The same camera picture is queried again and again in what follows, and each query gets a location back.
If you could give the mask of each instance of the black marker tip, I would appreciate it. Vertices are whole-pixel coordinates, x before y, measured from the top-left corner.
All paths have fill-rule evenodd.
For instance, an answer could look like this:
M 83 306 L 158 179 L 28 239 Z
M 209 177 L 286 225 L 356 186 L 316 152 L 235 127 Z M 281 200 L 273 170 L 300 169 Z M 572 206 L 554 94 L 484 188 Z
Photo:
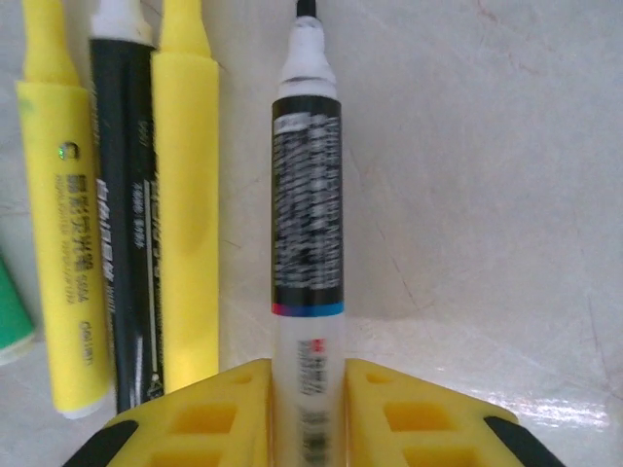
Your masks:
M 298 2 L 296 2 L 296 17 L 316 18 L 315 0 L 298 0 Z

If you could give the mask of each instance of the marker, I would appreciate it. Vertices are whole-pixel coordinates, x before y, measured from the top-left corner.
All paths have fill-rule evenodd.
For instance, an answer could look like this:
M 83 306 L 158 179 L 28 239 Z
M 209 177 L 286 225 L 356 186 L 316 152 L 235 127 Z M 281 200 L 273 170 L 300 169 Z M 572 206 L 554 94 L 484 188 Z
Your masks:
M 0 367 L 32 348 L 35 330 L 0 257 Z
M 169 393 L 218 373 L 218 65 L 202 0 L 165 0 L 152 70 Z
M 99 2 L 91 38 L 97 200 L 118 413 L 165 393 L 153 50 L 139 0 Z
M 315 14 L 299 0 L 273 105 L 278 467 L 345 465 L 341 105 Z
M 60 0 L 22 4 L 17 92 L 52 395 L 78 418 L 102 404 L 110 383 L 89 93 L 67 52 Z

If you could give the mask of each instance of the green marker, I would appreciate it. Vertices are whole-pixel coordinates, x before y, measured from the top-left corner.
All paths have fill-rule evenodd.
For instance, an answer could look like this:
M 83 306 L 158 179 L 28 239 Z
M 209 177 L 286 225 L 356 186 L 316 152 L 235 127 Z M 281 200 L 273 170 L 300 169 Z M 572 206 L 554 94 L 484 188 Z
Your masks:
M 0 366 L 28 353 L 34 336 L 32 322 L 0 258 Z

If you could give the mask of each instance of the scratched surface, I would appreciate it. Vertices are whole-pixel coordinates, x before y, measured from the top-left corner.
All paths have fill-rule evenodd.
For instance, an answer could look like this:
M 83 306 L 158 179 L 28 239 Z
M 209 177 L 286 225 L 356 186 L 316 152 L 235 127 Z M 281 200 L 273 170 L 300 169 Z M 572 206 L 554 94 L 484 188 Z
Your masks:
M 70 4 L 88 70 L 89 5 Z M 222 356 L 271 354 L 270 112 L 293 0 L 207 0 L 222 66 Z M 516 412 L 569 467 L 623 465 L 623 6 L 319 2 L 345 116 L 348 355 Z M 160 3 L 145 6 L 158 24 Z M 0 247 L 38 316 L 0 2 Z M 59 465 L 45 349 L 0 369 L 0 466 Z

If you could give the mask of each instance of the yellow highlighter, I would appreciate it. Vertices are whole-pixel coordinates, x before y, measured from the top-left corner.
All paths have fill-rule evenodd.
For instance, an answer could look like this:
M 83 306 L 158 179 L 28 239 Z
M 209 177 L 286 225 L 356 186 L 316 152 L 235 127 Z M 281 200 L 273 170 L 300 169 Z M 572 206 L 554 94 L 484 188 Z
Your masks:
M 218 373 L 218 65 L 201 0 L 165 0 L 152 71 L 169 393 Z
M 110 387 L 87 90 L 67 52 L 60 0 L 23 0 L 17 84 L 56 409 L 94 412 Z

